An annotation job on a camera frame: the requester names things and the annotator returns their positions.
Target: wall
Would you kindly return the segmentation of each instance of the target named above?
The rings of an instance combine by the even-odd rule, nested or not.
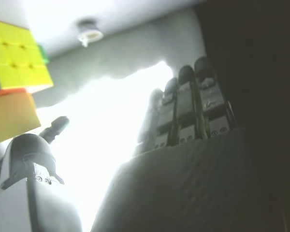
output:
[[[55,58],[48,65],[55,86],[34,98],[38,107],[52,105],[96,78],[124,78],[162,60],[177,73],[204,55],[196,14],[183,10]]]

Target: bright light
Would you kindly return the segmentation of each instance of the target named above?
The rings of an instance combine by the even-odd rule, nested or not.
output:
[[[53,107],[38,110],[42,124],[66,115],[70,125],[52,143],[57,173],[77,199],[90,231],[117,168],[131,158],[148,99],[173,77],[165,62],[121,80],[102,78]]]

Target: ceiling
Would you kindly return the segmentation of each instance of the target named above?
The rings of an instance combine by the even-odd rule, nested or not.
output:
[[[76,23],[94,19],[110,35],[204,0],[21,0],[30,29],[49,57],[80,46]]]

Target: yellow block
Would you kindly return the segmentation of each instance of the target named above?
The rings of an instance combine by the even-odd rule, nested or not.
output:
[[[39,126],[30,94],[22,91],[0,96],[0,142]]]
[[[0,90],[28,88],[35,92],[52,85],[30,31],[0,22]]]

